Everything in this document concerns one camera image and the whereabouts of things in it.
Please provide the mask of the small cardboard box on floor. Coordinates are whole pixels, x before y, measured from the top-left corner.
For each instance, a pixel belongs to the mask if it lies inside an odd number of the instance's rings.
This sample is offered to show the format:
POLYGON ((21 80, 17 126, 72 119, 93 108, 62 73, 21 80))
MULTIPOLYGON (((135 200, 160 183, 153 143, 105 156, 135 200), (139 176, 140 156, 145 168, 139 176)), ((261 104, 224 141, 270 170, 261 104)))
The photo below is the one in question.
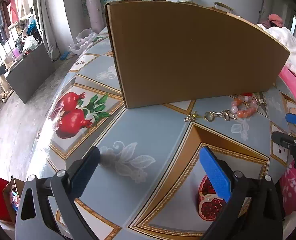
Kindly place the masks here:
POLYGON ((25 182, 17 178, 12 178, 3 189, 3 197, 5 200, 6 209, 12 223, 16 224, 16 216, 19 210, 20 198, 25 182))

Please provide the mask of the white fluffy blanket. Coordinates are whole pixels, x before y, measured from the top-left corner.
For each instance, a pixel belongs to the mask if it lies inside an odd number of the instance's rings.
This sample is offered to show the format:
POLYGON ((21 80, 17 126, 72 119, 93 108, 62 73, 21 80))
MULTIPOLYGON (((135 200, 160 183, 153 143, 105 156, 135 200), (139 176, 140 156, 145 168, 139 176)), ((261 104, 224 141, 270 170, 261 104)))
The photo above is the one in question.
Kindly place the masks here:
POLYGON ((288 49, 290 55, 286 61, 286 66, 296 76, 296 37, 285 27, 266 28, 262 24, 258 24, 258 27, 269 33, 288 49))

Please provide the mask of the fruit pattern bed sheet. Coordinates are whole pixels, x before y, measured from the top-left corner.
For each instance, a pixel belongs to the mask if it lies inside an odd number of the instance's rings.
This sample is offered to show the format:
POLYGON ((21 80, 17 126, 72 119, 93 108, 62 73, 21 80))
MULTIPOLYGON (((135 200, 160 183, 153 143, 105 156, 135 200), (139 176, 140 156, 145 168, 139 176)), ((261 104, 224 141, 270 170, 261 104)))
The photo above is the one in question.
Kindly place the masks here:
POLYGON ((199 239, 224 205, 198 152, 214 154, 250 178, 280 183, 286 218, 296 218, 296 169, 274 131, 296 137, 296 101, 282 79, 254 93, 248 119, 210 119, 233 96, 126 109, 107 30, 72 65, 38 133, 28 174, 51 177, 96 146, 102 161, 75 204, 99 239, 199 239), (196 122, 184 118, 196 111, 196 122))

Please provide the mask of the pink hat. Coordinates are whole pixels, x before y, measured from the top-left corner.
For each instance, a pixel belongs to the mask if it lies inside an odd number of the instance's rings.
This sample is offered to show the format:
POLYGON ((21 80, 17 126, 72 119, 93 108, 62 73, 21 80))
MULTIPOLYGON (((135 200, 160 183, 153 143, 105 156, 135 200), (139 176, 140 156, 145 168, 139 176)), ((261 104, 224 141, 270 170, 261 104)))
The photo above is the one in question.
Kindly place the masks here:
POLYGON ((283 19, 277 14, 270 14, 268 16, 268 21, 270 27, 282 28, 284 26, 283 19))

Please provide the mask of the wooden chair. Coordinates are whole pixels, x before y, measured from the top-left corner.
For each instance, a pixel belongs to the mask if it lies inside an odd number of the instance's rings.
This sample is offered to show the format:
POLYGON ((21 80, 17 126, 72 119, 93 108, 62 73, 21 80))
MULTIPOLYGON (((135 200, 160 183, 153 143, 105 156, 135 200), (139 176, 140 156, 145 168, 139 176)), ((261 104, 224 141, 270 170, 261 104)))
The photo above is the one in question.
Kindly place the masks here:
POLYGON ((214 5, 212 7, 208 7, 208 9, 219 11, 219 12, 225 12, 225 13, 227 12, 232 13, 234 11, 233 8, 221 2, 214 2, 214 5))

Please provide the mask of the grey cabinet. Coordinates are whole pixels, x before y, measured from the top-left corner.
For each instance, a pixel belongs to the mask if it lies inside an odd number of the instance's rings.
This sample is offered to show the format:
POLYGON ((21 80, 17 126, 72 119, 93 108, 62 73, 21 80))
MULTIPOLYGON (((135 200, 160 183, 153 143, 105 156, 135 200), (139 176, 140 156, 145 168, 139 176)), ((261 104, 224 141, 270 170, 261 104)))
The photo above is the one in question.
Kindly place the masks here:
POLYGON ((6 81, 23 103, 27 103, 55 67, 43 43, 11 67, 6 81))

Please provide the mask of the brown cardboard box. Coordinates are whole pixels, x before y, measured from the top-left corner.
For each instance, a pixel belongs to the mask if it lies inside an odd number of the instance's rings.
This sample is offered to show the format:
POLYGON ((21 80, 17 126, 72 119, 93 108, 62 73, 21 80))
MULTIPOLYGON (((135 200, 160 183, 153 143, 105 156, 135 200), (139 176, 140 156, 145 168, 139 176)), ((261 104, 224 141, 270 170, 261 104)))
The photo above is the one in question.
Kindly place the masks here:
POLYGON ((193 3, 116 1, 105 15, 128 109, 264 92, 290 54, 257 25, 193 3))

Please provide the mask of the white plastic bag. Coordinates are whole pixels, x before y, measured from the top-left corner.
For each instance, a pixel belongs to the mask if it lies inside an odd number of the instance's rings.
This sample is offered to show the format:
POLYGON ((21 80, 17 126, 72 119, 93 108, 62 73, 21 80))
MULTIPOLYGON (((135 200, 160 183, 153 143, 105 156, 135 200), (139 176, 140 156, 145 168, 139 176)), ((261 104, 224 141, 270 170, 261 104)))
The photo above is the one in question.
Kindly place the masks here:
POLYGON ((97 33, 95 33, 91 28, 84 29, 77 35, 77 43, 69 45, 69 51, 76 55, 81 55, 82 52, 96 37, 97 33))

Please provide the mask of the hanging clothes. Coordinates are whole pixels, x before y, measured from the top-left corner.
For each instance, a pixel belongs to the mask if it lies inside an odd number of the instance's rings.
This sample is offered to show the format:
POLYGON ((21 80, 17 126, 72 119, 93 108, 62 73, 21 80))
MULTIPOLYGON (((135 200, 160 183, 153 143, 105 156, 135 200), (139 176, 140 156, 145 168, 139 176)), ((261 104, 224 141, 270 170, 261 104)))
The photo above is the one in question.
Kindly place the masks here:
POLYGON ((0 3, 0 57, 17 47, 19 15, 15 0, 0 3))

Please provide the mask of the grey curtain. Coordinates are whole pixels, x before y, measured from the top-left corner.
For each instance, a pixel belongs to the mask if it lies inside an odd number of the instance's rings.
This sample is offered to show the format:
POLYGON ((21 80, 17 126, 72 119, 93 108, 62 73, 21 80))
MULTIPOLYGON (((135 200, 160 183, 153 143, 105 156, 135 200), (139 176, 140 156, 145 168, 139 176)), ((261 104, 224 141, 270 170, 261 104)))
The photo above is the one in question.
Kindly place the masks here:
POLYGON ((53 28, 51 26, 45 0, 32 0, 33 12, 36 19, 37 29, 40 33, 45 49, 52 61, 60 57, 60 51, 57 46, 53 28))

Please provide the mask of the pink rolled mat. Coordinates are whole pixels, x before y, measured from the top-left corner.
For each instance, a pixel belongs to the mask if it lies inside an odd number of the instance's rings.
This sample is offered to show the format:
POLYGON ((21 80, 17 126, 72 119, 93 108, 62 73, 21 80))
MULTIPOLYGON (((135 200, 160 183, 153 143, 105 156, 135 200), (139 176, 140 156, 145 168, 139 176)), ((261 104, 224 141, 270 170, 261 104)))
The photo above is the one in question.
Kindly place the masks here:
POLYGON ((100 0, 86 0, 86 6, 92 31, 98 34, 105 27, 101 2, 100 0))

